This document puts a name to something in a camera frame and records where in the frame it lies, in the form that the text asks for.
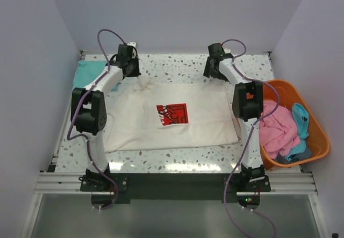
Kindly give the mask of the white coca-cola t-shirt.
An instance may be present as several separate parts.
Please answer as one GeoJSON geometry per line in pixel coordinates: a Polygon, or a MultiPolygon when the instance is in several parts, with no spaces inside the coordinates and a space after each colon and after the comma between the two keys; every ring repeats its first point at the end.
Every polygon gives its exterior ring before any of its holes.
{"type": "Polygon", "coordinates": [[[140,77],[108,109],[106,153],[238,142],[224,81],[155,84],[140,77]]]}

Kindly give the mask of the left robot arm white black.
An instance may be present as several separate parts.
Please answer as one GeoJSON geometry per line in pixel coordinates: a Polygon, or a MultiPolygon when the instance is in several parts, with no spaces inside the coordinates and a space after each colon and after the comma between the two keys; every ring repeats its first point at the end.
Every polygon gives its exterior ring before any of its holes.
{"type": "Polygon", "coordinates": [[[87,170],[97,173],[92,184],[100,191],[111,186],[111,177],[105,174],[109,170],[103,143],[107,122],[105,98],[123,79],[139,75],[137,43],[129,42],[118,46],[116,55],[107,60],[102,72],[90,84],[72,91],[67,140],[85,139],[87,170]]]}

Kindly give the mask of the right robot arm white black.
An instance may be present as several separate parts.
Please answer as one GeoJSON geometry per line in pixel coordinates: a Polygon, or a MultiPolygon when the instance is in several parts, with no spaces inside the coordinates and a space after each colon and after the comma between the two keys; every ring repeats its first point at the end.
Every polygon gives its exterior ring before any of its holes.
{"type": "Polygon", "coordinates": [[[259,125],[263,111],[263,84],[245,76],[232,61],[235,57],[225,52],[222,44],[208,46],[208,57],[203,76],[230,82],[234,86],[232,111],[238,119],[244,152],[240,156],[239,184],[245,191],[252,191],[264,179],[264,166],[260,154],[259,125]]]}

